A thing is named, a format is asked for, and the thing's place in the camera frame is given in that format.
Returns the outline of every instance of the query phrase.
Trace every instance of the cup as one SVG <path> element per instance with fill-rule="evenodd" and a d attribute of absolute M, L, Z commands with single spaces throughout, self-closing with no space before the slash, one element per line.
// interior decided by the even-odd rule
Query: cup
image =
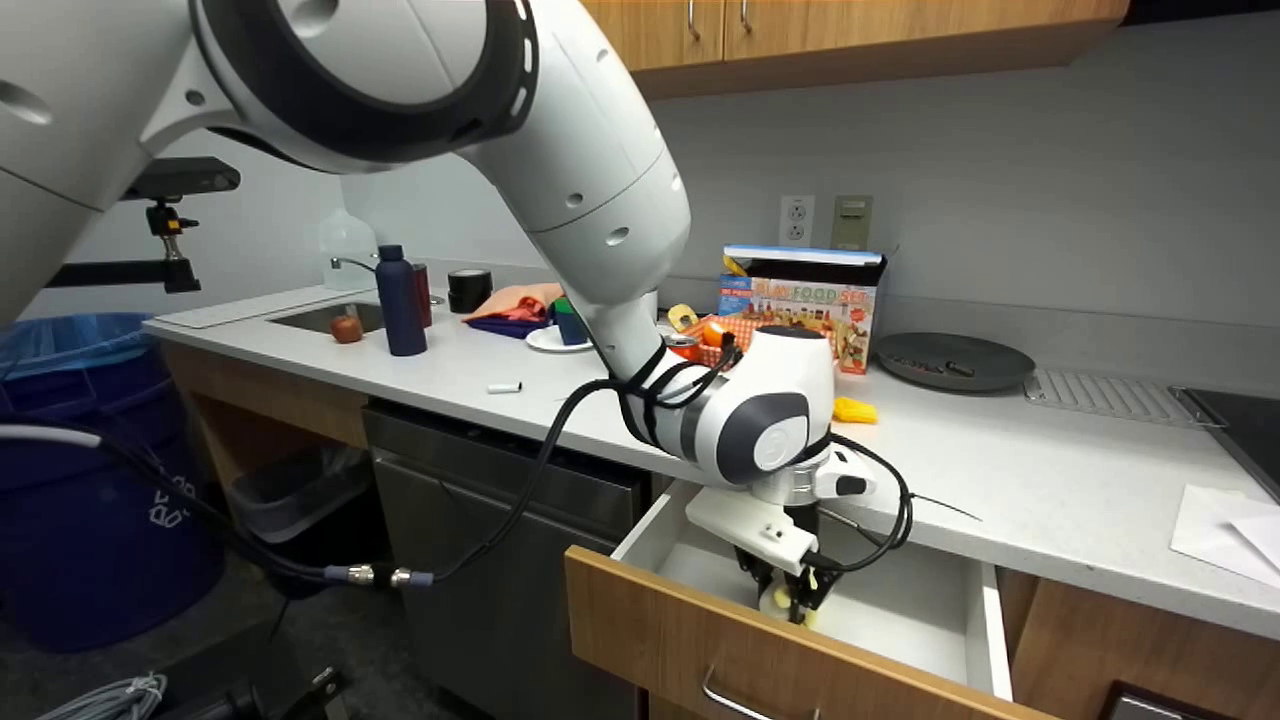
<path fill-rule="evenodd" d="M 448 307 L 451 314 L 472 314 L 494 298 L 494 275 L 489 267 L 460 267 L 448 272 Z"/>
<path fill-rule="evenodd" d="M 588 326 L 576 316 L 576 307 L 564 298 L 552 306 L 552 326 L 561 332 L 561 346 L 584 346 L 588 339 Z"/>

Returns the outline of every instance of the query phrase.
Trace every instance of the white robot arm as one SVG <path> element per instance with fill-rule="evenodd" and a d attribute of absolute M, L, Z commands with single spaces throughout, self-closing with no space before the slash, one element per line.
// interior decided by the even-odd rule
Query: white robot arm
<path fill-rule="evenodd" d="M 705 385 L 641 298 L 687 235 L 683 182 L 582 0 L 46 0 L 0 11 L 0 322 L 175 137 L 217 128 L 315 172 L 465 152 L 584 314 L 626 419 L 697 466 L 697 526 L 784 573 L 784 505 L 852 475 L 826 450 L 822 338 L 758 332 Z"/>

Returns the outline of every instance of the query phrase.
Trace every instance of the upper cabinet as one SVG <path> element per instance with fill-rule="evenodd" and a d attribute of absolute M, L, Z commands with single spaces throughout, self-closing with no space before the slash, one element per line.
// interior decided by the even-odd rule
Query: upper cabinet
<path fill-rule="evenodd" d="M 1127 0 L 584 0 L 647 98 L 1063 63 Z"/>

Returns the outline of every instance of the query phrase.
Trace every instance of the wooden drawer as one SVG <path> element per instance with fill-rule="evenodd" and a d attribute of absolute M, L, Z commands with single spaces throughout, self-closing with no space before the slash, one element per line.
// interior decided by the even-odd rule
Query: wooden drawer
<path fill-rule="evenodd" d="M 570 550 L 582 660 L 697 715 L 1042 715 L 1007 702 L 992 567 L 904 550 L 796 629 L 760 614 L 734 550 L 683 521 L 693 494 L 662 495 L 613 557 Z M 826 550 L 848 545 L 856 532 L 829 521 Z"/>

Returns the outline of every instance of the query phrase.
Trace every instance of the box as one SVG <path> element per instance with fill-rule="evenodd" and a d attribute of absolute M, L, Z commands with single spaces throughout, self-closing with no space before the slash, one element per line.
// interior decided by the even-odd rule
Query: box
<path fill-rule="evenodd" d="M 887 260 L 846 249 L 723 249 L 722 316 L 829 338 L 840 377 L 872 363 L 878 283 Z"/>

